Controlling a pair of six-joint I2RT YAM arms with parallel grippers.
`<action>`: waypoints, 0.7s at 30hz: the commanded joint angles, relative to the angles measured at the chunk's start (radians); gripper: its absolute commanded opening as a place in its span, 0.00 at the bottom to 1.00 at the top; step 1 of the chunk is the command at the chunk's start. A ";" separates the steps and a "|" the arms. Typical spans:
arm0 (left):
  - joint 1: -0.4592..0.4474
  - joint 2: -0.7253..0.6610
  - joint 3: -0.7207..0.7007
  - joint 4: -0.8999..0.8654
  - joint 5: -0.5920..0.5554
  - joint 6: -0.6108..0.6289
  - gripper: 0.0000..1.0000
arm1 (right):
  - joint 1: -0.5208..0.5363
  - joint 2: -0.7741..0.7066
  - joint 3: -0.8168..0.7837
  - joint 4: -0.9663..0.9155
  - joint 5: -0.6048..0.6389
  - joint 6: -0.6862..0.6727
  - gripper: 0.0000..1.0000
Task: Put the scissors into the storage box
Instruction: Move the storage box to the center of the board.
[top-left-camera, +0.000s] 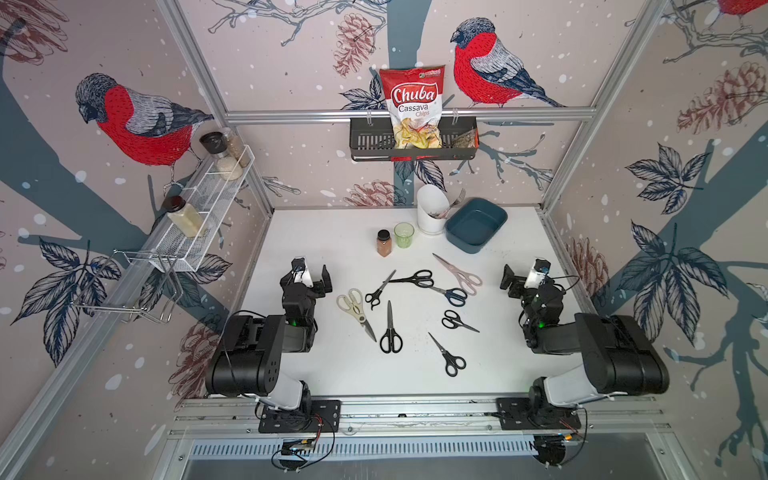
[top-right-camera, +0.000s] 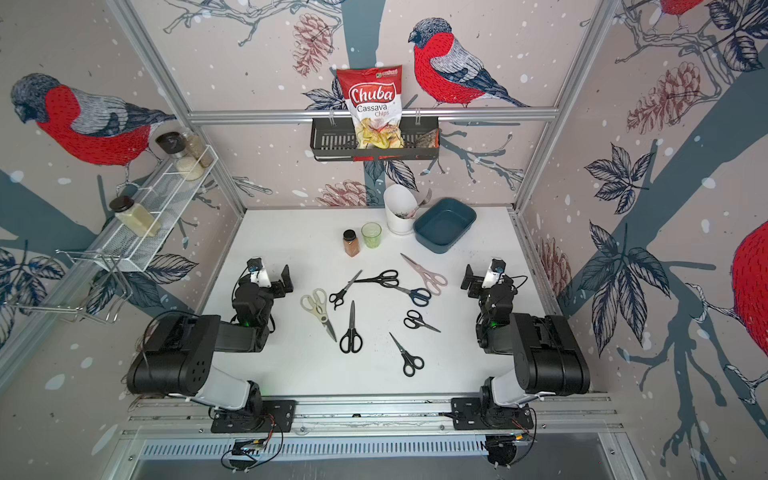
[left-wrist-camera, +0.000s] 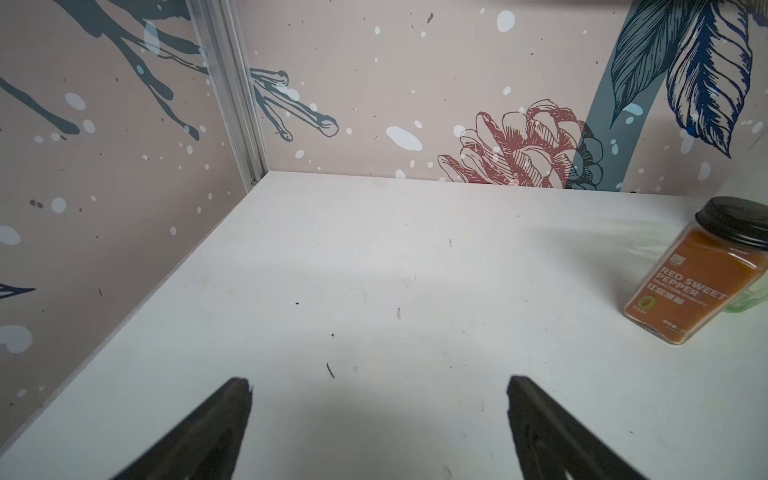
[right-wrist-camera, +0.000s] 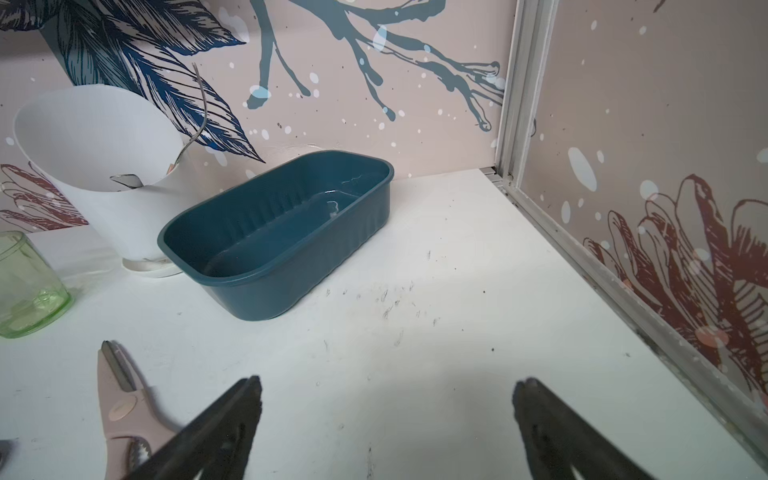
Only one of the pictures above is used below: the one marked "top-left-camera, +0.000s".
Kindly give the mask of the teal plastic storage box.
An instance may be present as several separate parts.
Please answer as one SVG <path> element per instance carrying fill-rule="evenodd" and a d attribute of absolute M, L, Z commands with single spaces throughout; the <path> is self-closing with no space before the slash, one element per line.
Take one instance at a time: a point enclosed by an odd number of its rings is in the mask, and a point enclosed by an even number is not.
<path fill-rule="evenodd" d="M 465 253 L 478 253 L 508 220 L 508 213 L 483 198 L 472 198 L 445 225 L 447 240 Z"/>

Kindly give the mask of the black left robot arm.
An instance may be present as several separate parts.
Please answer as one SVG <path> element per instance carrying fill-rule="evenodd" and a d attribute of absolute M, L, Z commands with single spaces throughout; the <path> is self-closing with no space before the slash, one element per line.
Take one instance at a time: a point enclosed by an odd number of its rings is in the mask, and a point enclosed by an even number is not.
<path fill-rule="evenodd" d="M 296 257 L 279 285 L 282 314 L 241 309 L 225 321 L 207 367 L 205 387 L 210 394 L 254 399 L 264 407 L 265 419 L 300 431 L 319 416 L 311 412 L 306 382 L 281 372 L 282 355 L 311 350 L 318 332 L 316 303 L 333 291 L 332 279 L 323 268 L 314 280 L 306 259 Z"/>

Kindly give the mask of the cream kitchen shears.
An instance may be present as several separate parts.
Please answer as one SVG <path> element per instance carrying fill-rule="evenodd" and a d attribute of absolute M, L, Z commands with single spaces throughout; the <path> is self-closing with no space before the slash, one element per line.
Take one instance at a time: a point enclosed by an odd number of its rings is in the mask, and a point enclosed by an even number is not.
<path fill-rule="evenodd" d="M 377 340 L 365 315 L 364 296 L 359 289 L 352 288 L 346 294 L 339 295 L 336 304 L 340 310 L 352 316 L 360 324 L 371 340 Z"/>

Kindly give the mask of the black scissors wide handles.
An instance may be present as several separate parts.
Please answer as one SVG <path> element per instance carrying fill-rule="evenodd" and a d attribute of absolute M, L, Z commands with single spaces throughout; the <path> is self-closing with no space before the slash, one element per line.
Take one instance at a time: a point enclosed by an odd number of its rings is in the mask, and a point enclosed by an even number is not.
<path fill-rule="evenodd" d="M 390 283 L 410 283 L 419 288 L 431 288 L 434 286 L 433 273 L 431 270 L 421 269 L 410 276 L 391 279 Z"/>

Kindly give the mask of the small black scissors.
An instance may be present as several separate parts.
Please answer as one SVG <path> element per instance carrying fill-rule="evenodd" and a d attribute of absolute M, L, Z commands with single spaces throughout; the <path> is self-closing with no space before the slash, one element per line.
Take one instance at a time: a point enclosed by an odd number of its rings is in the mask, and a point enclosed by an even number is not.
<path fill-rule="evenodd" d="M 469 331 L 479 333 L 479 330 L 475 327 L 472 327 L 468 324 L 466 324 L 462 319 L 460 314 L 451 309 L 447 309 L 444 311 L 443 317 L 441 319 L 442 325 L 447 329 L 459 329 L 464 328 Z"/>
<path fill-rule="evenodd" d="M 364 297 L 364 301 L 370 305 L 371 309 L 374 309 L 376 306 L 378 306 L 381 303 L 380 296 L 383 293 L 383 290 L 386 288 L 386 286 L 389 284 L 393 276 L 395 275 L 396 271 L 393 270 L 386 279 L 381 283 L 381 285 L 374 290 L 371 293 L 367 293 Z"/>

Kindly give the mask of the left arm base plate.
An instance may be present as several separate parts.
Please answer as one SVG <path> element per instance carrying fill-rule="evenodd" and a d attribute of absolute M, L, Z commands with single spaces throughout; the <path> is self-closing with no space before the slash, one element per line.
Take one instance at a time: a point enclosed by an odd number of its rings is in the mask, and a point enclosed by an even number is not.
<path fill-rule="evenodd" d="M 340 400 L 312 400 L 308 410 L 264 408 L 259 416 L 258 431 L 272 433 L 336 433 L 339 428 Z"/>

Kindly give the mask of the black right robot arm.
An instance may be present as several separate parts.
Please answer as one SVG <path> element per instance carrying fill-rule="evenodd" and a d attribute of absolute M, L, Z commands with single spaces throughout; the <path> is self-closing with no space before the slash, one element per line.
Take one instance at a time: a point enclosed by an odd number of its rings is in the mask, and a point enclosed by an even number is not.
<path fill-rule="evenodd" d="M 549 276 L 551 263 L 535 261 L 527 276 L 503 269 L 500 288 L 521 302 L 519 326 L 535 354 L 578 354 L 581 364 L 562 374 L 536 379 L 527 405 L 516 409 L 536 428 L 564 426 L 575 410 L 613 396 L 662 394 L 668 369 L 631 316 L 577 313 L 562 323 L 566 288 Z"/>

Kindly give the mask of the pink handled scissors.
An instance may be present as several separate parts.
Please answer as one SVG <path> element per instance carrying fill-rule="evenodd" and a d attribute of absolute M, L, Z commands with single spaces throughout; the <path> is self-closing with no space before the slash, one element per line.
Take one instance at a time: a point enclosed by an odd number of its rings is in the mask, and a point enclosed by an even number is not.
<path fill-rule="evenodd" d="M 457 280 L 459 287 L 469 296 L 477 295 L 477 288 L 483 285 L 482 279 L 470 272 L 463 271 L 441 256 L 433 253 L 433 256 L 451 273 Z"/>

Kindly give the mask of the black scissors front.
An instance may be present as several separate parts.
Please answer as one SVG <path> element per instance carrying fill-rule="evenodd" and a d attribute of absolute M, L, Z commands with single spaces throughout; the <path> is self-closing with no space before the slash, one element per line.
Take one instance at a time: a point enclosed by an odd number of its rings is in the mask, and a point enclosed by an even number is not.
<path fill-rule="evenodd" d="M 442 357 L 445 360 L 445 372 L 449 377 L 456 377 L 458 373 L 461 370 L 464 370 L 467 366 L 466 360 L 461 356 L 456 356 L 451 354 L 447 349 L 445 349 L 438 340 L 429 333 L 430 338 L 437 346 L 438 350 L 440 351 Z"/>

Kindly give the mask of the large black scissors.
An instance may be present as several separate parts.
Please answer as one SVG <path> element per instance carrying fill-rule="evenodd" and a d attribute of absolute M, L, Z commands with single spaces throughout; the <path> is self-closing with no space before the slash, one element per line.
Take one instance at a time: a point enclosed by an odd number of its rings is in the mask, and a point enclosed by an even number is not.
<path fill-rule="evenodd" d="M 387 302 L 387 328 L 379 340 L 379 346 L 385 354 L 397 354 L 403 347 L 402 337 L 394 329 L 394 316 L 390 301 Z"/>

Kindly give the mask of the blue handled scissors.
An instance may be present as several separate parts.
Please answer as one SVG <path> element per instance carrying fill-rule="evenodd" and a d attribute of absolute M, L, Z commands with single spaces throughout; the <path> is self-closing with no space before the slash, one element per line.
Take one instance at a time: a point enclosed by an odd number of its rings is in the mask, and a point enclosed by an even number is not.
<path fill-rule="evenodd" d="M 439 287 L 431 286 L 430 290 L 433 290 L 445 297 L 448 302 L 455 307 L 465 306 L 468 299 L 468 293 L 461 288 L 442 289 Z"/>

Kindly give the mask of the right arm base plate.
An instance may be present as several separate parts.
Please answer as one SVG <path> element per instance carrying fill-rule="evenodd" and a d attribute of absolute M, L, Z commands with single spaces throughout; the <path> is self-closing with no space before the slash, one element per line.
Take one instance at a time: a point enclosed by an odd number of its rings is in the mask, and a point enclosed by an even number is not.
<path fill-rule="evenodd" d="M 582 429 L 578 412 L 574 409 L 555 407 L 546 402 L 542 406 L 532 406 L 530 400 L 524 397 L 497 398 L 495 405 L 497 411 L 494 417 L 504 431 Z"/>

